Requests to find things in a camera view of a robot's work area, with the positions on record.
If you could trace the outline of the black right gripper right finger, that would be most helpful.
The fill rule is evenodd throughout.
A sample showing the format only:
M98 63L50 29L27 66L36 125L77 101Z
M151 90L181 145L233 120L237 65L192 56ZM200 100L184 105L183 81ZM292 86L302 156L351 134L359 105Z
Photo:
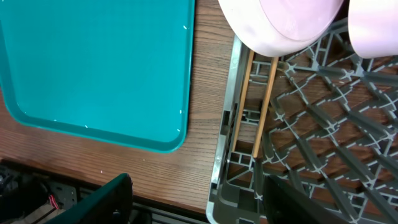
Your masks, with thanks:
M269 223L348 224L275 175L264 179L263 206Z

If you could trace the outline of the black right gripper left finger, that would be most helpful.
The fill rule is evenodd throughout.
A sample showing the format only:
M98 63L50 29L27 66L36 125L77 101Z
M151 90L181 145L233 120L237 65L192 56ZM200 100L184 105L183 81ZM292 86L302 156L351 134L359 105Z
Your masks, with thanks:
M46 224L128 223L131 210L132 181L123 173Z

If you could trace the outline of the wooden chopstick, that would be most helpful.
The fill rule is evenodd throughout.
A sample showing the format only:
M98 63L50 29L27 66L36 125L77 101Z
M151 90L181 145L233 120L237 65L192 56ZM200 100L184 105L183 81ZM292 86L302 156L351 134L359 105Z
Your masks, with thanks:
M241 120L242 120L242 115L243 115L243 110L244 110L244 104L246 101L246 95L248 92L248 85L249 85L249 78L251 74L251 67L252 67L252 61L254 59L254 51L250 50L249 51L249 57L248 57L248 62L246 66L246 71L244 74L244 80L243 80L243 85L242 85L242 90L241 90L241 96L239 98L239 109L237 113L237 119L235 122L235 132L233 136L233 145L232 145L232 151L235 151L236 149L236 143L238 140L239 136L239 129L241 125Z
M262 102L259 124L257 127L256 137L255 137L255 141L254 141L253 149L252 149L253 158L257 158L258 154L259 154L259 147L260 147L261 138L262 138L262 134L263 134L263 130L264 130L264 125L265 125L265 121L266 121L267 110L268 110L268 106L269 106L269 102L270 102L270 98L271 98L272 87L274 84L278 61L279 61L278 57L274 57L271 60L271 67L269 70L269 78L267 81L267 88L266 88L263 102Z

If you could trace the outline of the pink plate with rice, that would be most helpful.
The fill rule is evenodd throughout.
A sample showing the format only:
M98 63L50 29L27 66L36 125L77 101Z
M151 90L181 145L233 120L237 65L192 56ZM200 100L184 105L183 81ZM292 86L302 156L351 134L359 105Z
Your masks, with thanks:
M257 54L281 57L314 43L343 0L219 0L228 24Z

